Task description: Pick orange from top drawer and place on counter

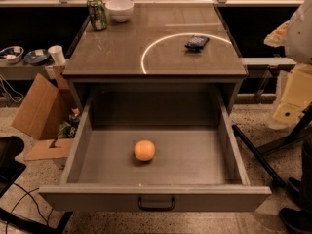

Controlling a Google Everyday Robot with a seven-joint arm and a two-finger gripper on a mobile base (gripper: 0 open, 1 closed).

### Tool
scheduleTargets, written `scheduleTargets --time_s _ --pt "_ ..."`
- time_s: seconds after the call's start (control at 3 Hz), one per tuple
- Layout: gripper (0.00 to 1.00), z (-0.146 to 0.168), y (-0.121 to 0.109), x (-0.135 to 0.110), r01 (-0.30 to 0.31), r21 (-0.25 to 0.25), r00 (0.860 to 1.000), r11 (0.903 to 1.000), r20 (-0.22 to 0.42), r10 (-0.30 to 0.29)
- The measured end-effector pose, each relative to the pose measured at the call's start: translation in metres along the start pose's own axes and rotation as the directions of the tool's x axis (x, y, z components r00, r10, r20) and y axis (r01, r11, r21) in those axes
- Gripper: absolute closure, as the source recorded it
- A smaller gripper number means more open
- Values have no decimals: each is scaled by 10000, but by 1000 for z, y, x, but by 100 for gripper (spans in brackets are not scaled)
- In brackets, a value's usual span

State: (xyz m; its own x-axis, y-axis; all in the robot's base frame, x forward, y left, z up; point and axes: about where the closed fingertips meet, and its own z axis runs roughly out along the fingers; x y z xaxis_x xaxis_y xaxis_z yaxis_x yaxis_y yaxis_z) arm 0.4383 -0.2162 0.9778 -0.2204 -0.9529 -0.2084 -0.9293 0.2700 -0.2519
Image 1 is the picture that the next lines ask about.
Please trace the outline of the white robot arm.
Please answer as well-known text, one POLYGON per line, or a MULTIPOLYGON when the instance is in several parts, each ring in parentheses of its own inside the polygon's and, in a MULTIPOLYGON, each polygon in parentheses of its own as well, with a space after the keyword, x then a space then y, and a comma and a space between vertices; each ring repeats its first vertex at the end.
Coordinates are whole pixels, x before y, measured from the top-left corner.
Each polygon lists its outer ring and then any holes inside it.
POLYGON ((312 0, 304 0, 289 20, 266 36, 264 44, 283 46, 286 57, 295 62, 266 122, 280 130, 293 124, 312 103, 312 0))

